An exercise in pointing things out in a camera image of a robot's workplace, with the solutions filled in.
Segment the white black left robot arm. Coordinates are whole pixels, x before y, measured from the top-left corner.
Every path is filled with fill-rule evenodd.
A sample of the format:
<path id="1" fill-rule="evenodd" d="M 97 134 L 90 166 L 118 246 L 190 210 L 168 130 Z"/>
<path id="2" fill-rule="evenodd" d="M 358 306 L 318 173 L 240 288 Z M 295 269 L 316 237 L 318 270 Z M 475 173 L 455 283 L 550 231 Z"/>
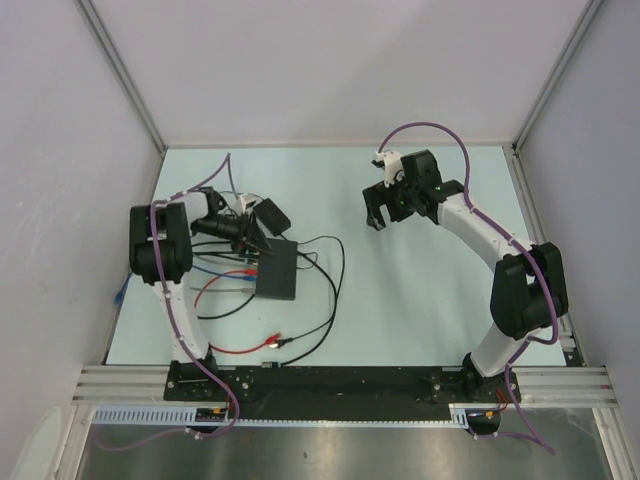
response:
<path id="1" fill-rule="evenodd" d="M 129 210 L 130 268 L 154 292 L 171 331 L 173 360 L 180 364 L 210 356 L 189 293 L 192 237 L 205 234 L 225 240 L 238 253 L 273 252 L 254 213 L 227 216 L 226 207 L 219 192 L 200 187 Z"/>

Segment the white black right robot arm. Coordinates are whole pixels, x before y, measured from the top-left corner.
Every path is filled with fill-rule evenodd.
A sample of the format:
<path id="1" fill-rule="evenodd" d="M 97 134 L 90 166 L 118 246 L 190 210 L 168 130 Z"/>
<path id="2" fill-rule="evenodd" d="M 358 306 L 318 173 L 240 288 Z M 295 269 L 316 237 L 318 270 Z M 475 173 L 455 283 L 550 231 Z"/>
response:
<path id="1" fill-rule="evenodd" d="M 428 150 L 403 155 L 379 150 L 372 161 L 382 181 L 364 189 L 368 226 L 385 228 L 414 214 L 463 241 L 493 274 L 491 327 L 462 364 L 461 388 L 484 401 L 504 383 L 504 370 L 536 334 L 556 328 L 568 311 L 562 257 L 552 243 L 520 239 L 488 217 L 457 180 L 444 181 Z"/>

